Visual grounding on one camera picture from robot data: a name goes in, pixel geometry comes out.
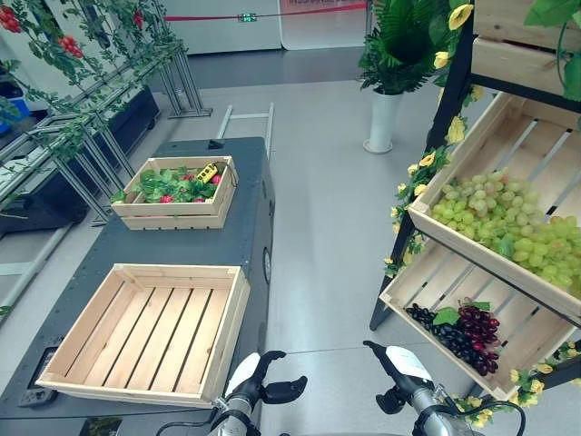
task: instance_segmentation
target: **potted plant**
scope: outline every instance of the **potted plant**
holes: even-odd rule
[[[403,93],[420,88],[434,72],[434,57],[448,43],[448,2],[377,0],[377,25],[365,37],[359,61],[361,89],[373,89],[371,133],[363,147],[371,153],[392,148],[391,134]]]

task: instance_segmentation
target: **gray floor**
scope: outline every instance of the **gray floor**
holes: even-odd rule
[[[392,383],[362,347],[363,340],[410,348],[450,392],[463,393],[471,384],[398,317],[377,332],[368,328],[382,259],[394,242],[389,208],[397,184],[407,180],[406,168],[421,155],[438,89],[427,85],[405,95],[395,148],[383,155],[361,147],[369,133],[371,94],[352,80],[216,88],[202,90],[202,98],[214,115],[184,120],[167,120],[169,109],[161,98],[162,120],[132,162],[143,162],[164,141],[214,137],[228,104],[243,114],[275,104],[271,170],[277,212],[267,343],[289,356],[276,361],[269,375],[278,381],[305,374],[310,381],[296,402],[263,407],[263,434],[410,434],[415,418],[409,408],[386,416],[375,404],[375,394]],[[465,114],[471,122],[489,99],[470,106]],[[235,120],[226,136],[262,135],[264,129],[262,120]],[[99,233],[89,224],[85,220],[71,231],[0,329],[0,348],[10,350],[0,355],[0,390]],[[581,390],[571,384],[547,392],[527,412],[526,434],[581,434],[580,404]],[[499,416],[486,435],[511,436],[516,426],[516,415]]]

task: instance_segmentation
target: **black shelf frame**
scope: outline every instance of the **black shelf frame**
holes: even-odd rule
[[[538,89],[529,88],[520,84],[513,84],[491,77],[486,77],[479,74],[472,74],[472,45],[476,39],[476,35],[473,33],[474,27],[474,15],[472,15],[464,24],[460,39],[458,42],[458,47],[456,54],[449,68],[448,80],[446,81],[446,87],[444,88],[444,94],[442,95],[441,103],[434,116],[432,127],[428,134],[428,139],[426,142],[426,148],[424,153],[434,150],[445,143],[445,137],[448,134],[448,127],[452,122],[454,116],[456,116],[462,107],[464,99],[469,94],[471,86],[473,84],[480,84],[486,88],[495,89],[498,91],[503,91],[506,93],[518,95],[525,97],[527,99],[536,100],[541,103],[550,104],[556,107],[567,109],[568,111],[577,112],[581,114],[581,103],[574,102],[572,100],[567,100],[560,95],[550,94]],[[395,264],[400,264],[403,259],[403,255],[406,251],[408,241],[411,235],[416,231],[416,226],[411,221],[408,212],[405,212],[401,226],[399,228],[398,235],[396,237],[393,250],[391,252],[391,259]],[[434,239],[437,243],[440,243],[451,251],[463,256],[458,251],[452,249],[451,247],[445,245],[441,241]],[[539,302],[536,298],[532,297],[528,292],[515,286],[512,282],[507,281],[507,279],[494,274],[487,268],[484,268],[479,263],[475,262],[473,259],[467,259],[474,263],[479,268],[495,275],[499,280],[506,282],[518,291],[525,294],[527,297],[535,300],[539,304],[545,306],[542,302]],[[388,276],[383,278],[381,286],[379,288],[379,294],[391,283],[392,279]],[[557,315],[562,316],[562,313],[556,312],[550,307],[549,310],[555,312]],[[376,331],[382,323],[384,323],[393,311],[379,298],[376,301],[375,308],[373,309],[373,314],[371,315],[371,320],[369,322],[369,328],[372,331]],[[581,328],[578,322],[573,322],[567,319],[569,322],[573,323],[577,328]],[[581,349],[581,341],[577,342],[577,349]],[[581,359],[575,358],[564,364],[557,366],[556,370],[552,372],[550,377],[545,376],[544,381],[546,382],[546,388],[549,389],[559,384],[569,382],[576,378],[581,377]],[[482,392],[482,388],[476,383],[469,390],[469,394],[478,396]]]

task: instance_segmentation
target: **wooden crate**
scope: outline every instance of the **wooden crate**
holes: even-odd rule
[[[510,370],[531,369],[551,355],[575,330],[566,320],[539,307],[531,299],[434,241],[428,241],[424,251],[396,276],[379,297],[499,400],[507,400],[517,391],[517,386],[510,380]],[[458,359],[405,312],[414,302],[431,311],[458,307],[458,300],[465,297],[475,302],[490,302],[492,311],[500,321],[497,335],[504,342],[498,351],[498,370],[486,377]]]
[[[579,217],[581,135],[576,130],[576,120],[577,114],[500,93],[454,150],[451,164],[409,207],[409,214],[423,233],[581,326],[581,301],[577,298],[429,216],[430,208],[441,198],[442,186],[455,177],[471,177],[508,166],[510,175],[531,181],[540,193],[541,210]]]
[[[238,266],[116,264],[37,384],[83,398],[211,408],[249,293]]]
[[[214,196],[205,203],[143,203],[143,195],[132,191],[143,171],[159,173],[167,168],[203,168],[207,164],[222,166],[224,170]],[[112,204],[111,207],[132,230],[220,229],[226,221],[237,181],[238,174],[231,156],[151,158],[125,187],[125,203]]]
[[[533,3],[476,1],[474,33],[478,38],[473,46],[472,72],[562,95],[555,56],[560,28],[524,25]],[[576,24],[568,26],[563,46],[569,50],[581,47],[581,29]]]

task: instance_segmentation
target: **white flower pot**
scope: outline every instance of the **white flower pot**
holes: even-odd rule
[[[363,143],[363,148],[370,153],[387,153],[393,148],[391,134],[398,116],[399,105],[403,94],[385,95],[373,93],[371,112],[371,134]]]

